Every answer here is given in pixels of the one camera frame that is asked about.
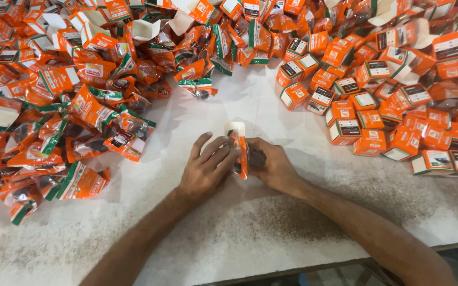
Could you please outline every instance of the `logo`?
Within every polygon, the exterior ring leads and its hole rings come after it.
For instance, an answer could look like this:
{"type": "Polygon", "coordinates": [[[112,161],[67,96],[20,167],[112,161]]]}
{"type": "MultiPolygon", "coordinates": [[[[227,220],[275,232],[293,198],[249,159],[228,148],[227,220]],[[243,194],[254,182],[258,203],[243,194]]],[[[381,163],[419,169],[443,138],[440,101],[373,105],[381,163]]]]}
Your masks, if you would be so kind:
{"type": "Polygon", "coordinates": [[[96,77],[102,77],[103,67],[95,64],[86,64],[84,72],[88,75],[93,75],[96,77]]]}

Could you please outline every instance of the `white table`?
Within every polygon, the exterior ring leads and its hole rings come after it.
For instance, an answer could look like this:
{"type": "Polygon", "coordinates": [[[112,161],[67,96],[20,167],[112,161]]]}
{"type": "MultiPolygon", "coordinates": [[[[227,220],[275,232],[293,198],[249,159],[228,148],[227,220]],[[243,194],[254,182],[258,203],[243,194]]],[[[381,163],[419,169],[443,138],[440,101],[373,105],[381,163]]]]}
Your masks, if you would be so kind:
{"type": "MultiPolygon", "coordinates": [[[[175,82],[139,163],[107,154],[111,183],[92,199],[54,200],[10,224],[0,202],[0,285],[77,285],[106,250],[178,183],[194,140],[245,122],[247,137],[283,145],[298,172],[405,227],[429,246],[458,243],[458,179],[417,178],[408,163],[332,146],[324,118],[287,111],[269,67],[214,72],[219,94],[198,102],[175,82]]],[[[231,178],[156,249],[136,285],[197,285],[368,257],[317,211],[255,179],[231,178]]]]}

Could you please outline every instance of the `right hand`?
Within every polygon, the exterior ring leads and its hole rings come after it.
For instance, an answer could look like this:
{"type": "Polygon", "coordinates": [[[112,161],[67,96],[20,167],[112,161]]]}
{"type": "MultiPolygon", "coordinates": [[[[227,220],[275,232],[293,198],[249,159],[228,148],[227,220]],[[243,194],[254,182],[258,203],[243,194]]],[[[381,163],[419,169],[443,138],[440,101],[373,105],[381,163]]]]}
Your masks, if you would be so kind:
{"type": "Polygon", "coordinates": [[[296,196],[295,186],[303,182],[303,179],[296,173],[284,148],[271,145],[261,138],[248,138],[247,143],[251,149],[257,149],[266,155],[266,164],[263,167],[250,165],[249,173],[272,189],[296,196]]]}

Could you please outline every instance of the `finger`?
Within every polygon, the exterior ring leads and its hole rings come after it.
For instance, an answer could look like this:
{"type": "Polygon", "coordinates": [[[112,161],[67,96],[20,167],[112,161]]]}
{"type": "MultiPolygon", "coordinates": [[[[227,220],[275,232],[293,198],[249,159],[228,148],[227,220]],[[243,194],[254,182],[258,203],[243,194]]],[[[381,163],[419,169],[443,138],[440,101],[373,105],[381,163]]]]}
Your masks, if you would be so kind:
{"type": "Polygon", "coordinates": [[[206,148],[204,148],[204,151],[199,156],[199,162],[200,163],[206,162],[208,159],[211,158],[213,153],[215,153],[215,151],[217,151],[218,148],[220,148],[220,146],[227,144],[227,143],[229,143],[229,137],[227,136],[219,136],[215,138],[213,142],[206,145],[206,148]]]}
{"type": "Polygon", "coordinates": [[[225,145],[221,148],[219,148],[213,156],[207,161],[207,167],[211,169],[215,169],[220,162],[229,154],[231,151],[231,145],[225,145]]]}
{"type": "Polygon", "coordinates": [[[227,155],[222,162],[217,166],[213,174],[217,178],[222,178],[227,172],[229,172],[232,169],[232,166],[234,166],[234,163],[236,163],[236,160],[238,157],[241,155],[241,148],[238,146],[236,148],[231,148],[231,152],[229,155],[227,155]]]}
{"type": "Polygon", "coordinates": [[[199,138],[195,141],[194,146],[192,146],[192,151],[190,152],[189,160],[194,160],[194,159],[199,158],[200,150],[212,136],[213,136],[212,132],[207,132],[199,136],[199,138]]]}

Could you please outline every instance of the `pile of packets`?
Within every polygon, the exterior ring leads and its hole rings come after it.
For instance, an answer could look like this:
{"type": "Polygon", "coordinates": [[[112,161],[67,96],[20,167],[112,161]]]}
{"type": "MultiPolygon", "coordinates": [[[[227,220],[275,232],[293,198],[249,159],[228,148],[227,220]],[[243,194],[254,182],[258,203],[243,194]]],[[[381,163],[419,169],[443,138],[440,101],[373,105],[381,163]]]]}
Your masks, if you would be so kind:
{"type": "Polygon", "coordinates": [[[458,177],[458,0],[0,0],[0,199],[12,223],[43,199],[107,186],[109,169],[81,159],[138,161],[156,126],[144,115],[171,90],[164,75],[205,100],[214,70],[271,57],[285,62],[281,101],[326,114],[333,144],[458,177]]]}

